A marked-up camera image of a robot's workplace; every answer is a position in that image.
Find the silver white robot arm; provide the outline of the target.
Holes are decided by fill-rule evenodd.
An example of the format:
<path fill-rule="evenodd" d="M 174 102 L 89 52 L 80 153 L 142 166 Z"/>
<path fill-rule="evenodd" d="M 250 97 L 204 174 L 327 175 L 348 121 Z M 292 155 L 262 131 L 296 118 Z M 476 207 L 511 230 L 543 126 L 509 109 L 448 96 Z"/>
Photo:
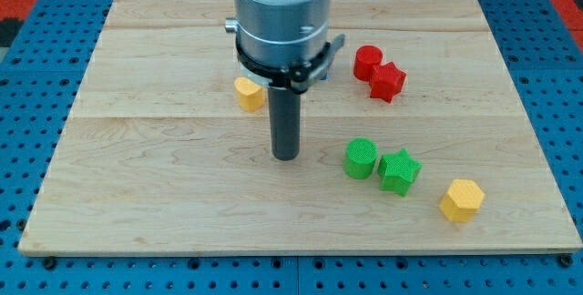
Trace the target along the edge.
<path fill-rule="evenodd" d="M 340 38 L 327 41 L 330 0 L 234 0 L 225 28 L 235 34 L 240 67 L 263 86 L 302 91 L 320 80 Z"/>

